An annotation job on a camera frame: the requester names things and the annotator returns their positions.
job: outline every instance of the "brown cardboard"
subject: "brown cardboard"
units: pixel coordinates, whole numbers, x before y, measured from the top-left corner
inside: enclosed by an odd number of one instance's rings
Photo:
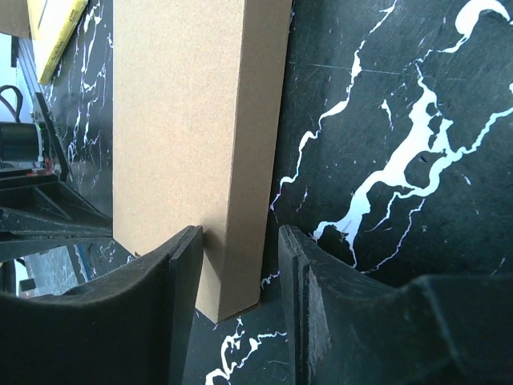
[[[30,37],[26,0],[0,0],[0,33]]]
[[[115,2],[114,237],[202,225],[196,307],[258,303],[291,0]]]

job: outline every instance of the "yellow object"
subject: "yellow object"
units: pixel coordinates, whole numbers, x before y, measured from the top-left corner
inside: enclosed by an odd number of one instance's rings
[[[38,82],[48,84],[87,0],[27,0]]]

